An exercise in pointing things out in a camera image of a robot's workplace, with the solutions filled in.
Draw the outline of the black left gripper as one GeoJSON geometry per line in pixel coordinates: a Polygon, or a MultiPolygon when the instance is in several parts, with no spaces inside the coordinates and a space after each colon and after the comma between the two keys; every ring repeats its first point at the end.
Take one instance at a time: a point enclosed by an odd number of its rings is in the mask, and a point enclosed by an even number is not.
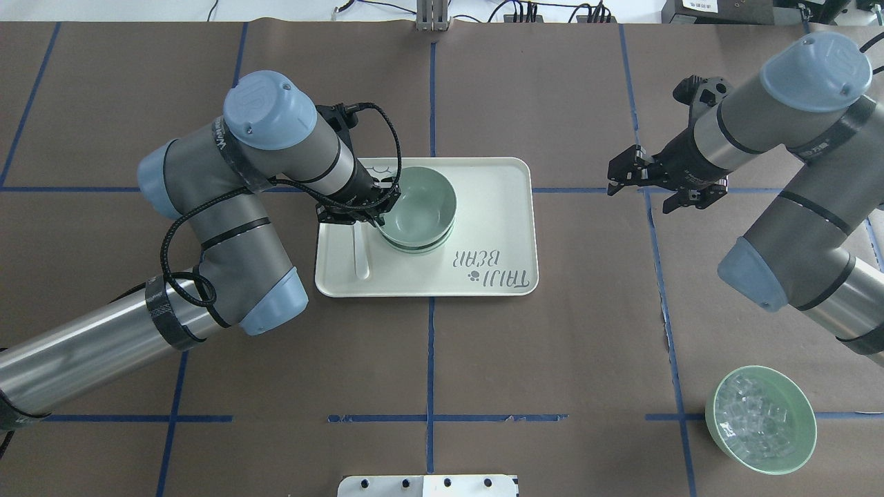
{"type": "Polygon", "coordinates": [[[384,214],[394,208],[401,196],[398,183],[402,173],[400,160],[394,176],[372,177],[353,155],[339,155],[329,172],[316,182],[319,194],[316,214],[325,224],[384,224],[384,214]]]}

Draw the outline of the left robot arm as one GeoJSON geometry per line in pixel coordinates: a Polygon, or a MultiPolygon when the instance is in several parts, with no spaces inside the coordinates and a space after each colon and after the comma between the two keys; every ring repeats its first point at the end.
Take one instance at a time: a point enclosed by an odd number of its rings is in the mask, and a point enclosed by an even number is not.
{"type": "Polygon", "coordinates": [[[223,113],[145,157],[137,180],[173,224],[161,273],[104,307],[2,352],[2,430],[222,329],[259,335],[307,307],[307,293],[261,202],[293,186],[316,200],[321,223],[372,226],[400,197],[401,172],[372,176],[349,132],[378,104],[316,105],[287,76],[257,70],[225,95],[223,113]]]}

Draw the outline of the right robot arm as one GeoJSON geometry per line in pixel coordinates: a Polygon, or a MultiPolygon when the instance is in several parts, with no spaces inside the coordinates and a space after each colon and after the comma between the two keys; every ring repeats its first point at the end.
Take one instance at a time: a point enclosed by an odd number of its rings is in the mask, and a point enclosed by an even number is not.
{"type": "Polygon", "coordinates": [[[691,75],[673,89],[687,126],[659,153],[632,145],[610,160],[607,195],[669,192],[665,213],[710,207],[729,176],[775,148],[801,164],[718,264],[727,285],[769,312],[789,306],[847,349],[882,363],[882,270],[845,248],[882,209],[882,103],[869,89],[882,65],[842,32],[808,32],[735,87],[691,75]]]}

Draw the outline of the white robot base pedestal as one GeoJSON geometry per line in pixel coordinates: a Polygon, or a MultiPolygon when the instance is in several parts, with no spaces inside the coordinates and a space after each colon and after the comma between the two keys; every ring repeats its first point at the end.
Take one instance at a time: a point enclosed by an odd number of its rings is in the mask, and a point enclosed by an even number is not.
{"type": "Polygon", "coordinates": [[[519,496],[518,477],[490,474],[349,476],[338,496],[519,496]]]}

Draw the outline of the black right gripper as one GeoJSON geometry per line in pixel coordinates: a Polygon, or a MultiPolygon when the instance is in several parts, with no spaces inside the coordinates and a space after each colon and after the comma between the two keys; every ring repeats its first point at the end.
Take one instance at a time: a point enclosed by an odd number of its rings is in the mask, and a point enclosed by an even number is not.
{"type": "Polygon", "coordinates": [[[660,186],[675,191],[663,202],[663,214],[679,208],[704,210],[727,194],[729,177],[700,151],[692,131],[682,131],[652,156],[642,146],[628,146],[609,161],[607,195],[625,186],[660,186]]]}

